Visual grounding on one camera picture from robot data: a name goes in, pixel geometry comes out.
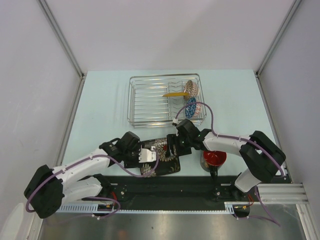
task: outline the light blue tabletop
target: light blue tabletop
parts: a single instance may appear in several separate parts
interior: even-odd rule
[[[133,128],[127,120],[129,78],[132,76],[197,73],[200,75],[204,101],[214,113],[214,129],[229,135],[250,135],[255,130],[264,132],[271,140],[274,136],[263,100],[252,70],[135,70],[89,71],[76,111],[63,164],[77,160],[97,149],[103,142],[121,138],[127,131],[140,139],[163,138],[175,133],[173,126]],[[198,127],[210,128],[211,116]],[[201,151],[180,157],[181,171],[171,176],[208,176],[200,166]],[[244,160],[227,154],[227,160],[218,174],[238,175],[247,168]],[[131,169],[140,174],[138,169]],[[126,176],[117,165],[101,169],[99,173]]]

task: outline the dish rack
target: dish rack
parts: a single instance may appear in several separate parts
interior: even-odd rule
[[[163,97],[164,94],[183,92],[187,81],[192,80],[199,88],[197,101],[205,102],[200,76],[197,73],[132,76],[129,81],[127,118],[135,128],[172,126],[178,111],[187,104],[183,96]],[[202,106],[201,113],[190,120],[200,125],[207,116]],[[185,111],[178,116],[185,119]]]

